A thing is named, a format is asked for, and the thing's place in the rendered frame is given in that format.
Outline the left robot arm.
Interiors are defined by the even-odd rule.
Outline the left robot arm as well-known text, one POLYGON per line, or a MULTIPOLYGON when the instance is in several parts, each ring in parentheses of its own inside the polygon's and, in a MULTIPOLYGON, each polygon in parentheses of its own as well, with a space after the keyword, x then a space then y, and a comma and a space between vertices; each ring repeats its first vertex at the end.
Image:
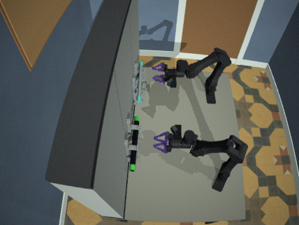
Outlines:
POLYGON ((232 169, 237 164, 243 163, 248 145, 234 135, 231 135, 226 140, 220 141, 210 142, 206 140, 198 140, 198 135, 196 135, 192 130, 185 131, 182 139, 182 135, 179 136, 179 134, 182 134, 182 125, 178 124, 172 126, 170 130, 173 132, 173 140, 182 140, 182 143, 180 143, 182 144, 182 148, 191 149, 190 154, 195 157, 204 156, 205 154, 210 153, 227 153, 230 158, 222 164, 223 166, 220 168, 220 172, 212 186, 213 189, 221 192, 232 169), (195 140, 197 140, 196 143, 195 140), (236 146, 235 148, 233 147, 234 145, 236 146))

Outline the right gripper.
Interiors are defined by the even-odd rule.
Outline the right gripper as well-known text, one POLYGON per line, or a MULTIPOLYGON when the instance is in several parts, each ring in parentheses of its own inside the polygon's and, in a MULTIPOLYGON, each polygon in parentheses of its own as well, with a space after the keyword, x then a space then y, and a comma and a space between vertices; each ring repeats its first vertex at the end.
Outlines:
POLYGON ((158 75, 158 76, 155 76, 155 77, 152 78, 153 80, 159 81, 162 84, 165 84, 165 82, 168 82, 168 70, 175 70, 175 72, 176 72, 176 68, 168 68, 168 65, 164 64, 164 62, 158 64, 157 66, 152 67, 152 70, 162 71, 162 72, 163 72, 163 70, 165 71, 165 75, 158 75), (161 68, 156 68, 156 67, 159 67, 159 66, 161 66, 161 68), (164 77, 165 77, 165 81, 164 81, 164 77), (161 78, 161 80, 158 80, 156 78, 161 78))

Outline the light grey panel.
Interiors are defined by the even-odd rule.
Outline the light grey panel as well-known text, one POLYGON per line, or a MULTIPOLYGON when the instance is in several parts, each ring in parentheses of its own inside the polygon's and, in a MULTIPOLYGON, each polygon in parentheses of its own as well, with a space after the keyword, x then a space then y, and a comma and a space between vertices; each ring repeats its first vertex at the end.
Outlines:
POLYGON ((124 84, 138 50, 139 21, 129 47, 137 19, 138 0, 104 0, 71 78, 45 174, 71 198, 116 219, 125 215, 122 165, 129 174, 129 162, 121 130, 129 140, 134 72, 124 84))

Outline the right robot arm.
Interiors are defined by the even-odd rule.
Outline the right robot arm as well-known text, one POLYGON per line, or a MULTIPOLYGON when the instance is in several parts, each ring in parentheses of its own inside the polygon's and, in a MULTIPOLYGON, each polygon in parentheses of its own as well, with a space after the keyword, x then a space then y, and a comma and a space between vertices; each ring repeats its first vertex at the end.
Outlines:
POLYGON ((221 50, 219 48, 214 48, 214 52, 212 52, 212 54, 208 55, 207 57, 205 57, 200 61, 190 64, 189 67, 188 67, 187 60, 182 60, 182 59, 177 60, 176 72, 175 70, 168 70, 167 85, 171 88, 176 87, 177 86, 176 78, 183 78, 184 74, 186 74, 187 78, 190 79, 195 78, 197 75, 199 75, 199 73, 203 69, 207 68, 208 66, 214 63, 217 63, 217 65, 215 66, 212 74, 207 78, 205 82, 205 92, 207 97, 207 103, 215 104, 216 99, 215 99, 214 91, 216 91, 216 86, 218 85, 217 84, 218 79, 222 74, 223 70, 225 69, 225 66, 230 66, 232 63, 226 51, 221 50), (209 89, 207 90, 207 88, 209 89))

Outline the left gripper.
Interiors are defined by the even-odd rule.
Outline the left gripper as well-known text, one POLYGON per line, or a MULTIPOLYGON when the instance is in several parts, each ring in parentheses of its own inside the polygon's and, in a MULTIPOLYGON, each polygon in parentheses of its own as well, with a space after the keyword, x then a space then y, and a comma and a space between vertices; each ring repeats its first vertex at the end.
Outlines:
POLYGON ((182 140, 173 140, 173 134, 169 133, 169 131, 162 133, 158 136, 155 136, 154 140, 161 142, 161 143, 154 145, 154 148, 156 148, 164 153, 171 152, 172 148, 181 148, 181 146, 182 146, 182 144, 180 144, 180 143, 182 143, 182 140), (168 141, 168 134, 169 134, 169 141, 168 141), (161 136, 165 136, 165 140, 158 139, 158 137, 161 137, 161 136), (169 145, 167 145, 167 144, 169 144, 169 145), (164 145, 164 150, 157 147, 158 145, 164 145), (167 146, 168 146, 168 150, 167 150, 167 146))

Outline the black bar with green end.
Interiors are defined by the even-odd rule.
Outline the black bar with green end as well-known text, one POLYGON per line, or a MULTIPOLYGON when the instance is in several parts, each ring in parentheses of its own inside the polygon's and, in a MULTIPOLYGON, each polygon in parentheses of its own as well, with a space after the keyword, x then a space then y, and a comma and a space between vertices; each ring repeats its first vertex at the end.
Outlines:
MULTIPOLYGON (((140 117, 134 117, 134 125, 139 125, 140 117)), ((138 130, 133 130, 133 137, 132 137, 132 145, 138 144, 138 130)), ((136 169, 136 152, 137 150, 131 150, 131 158, 130 158, 130 171, 135 171, 136 169)))

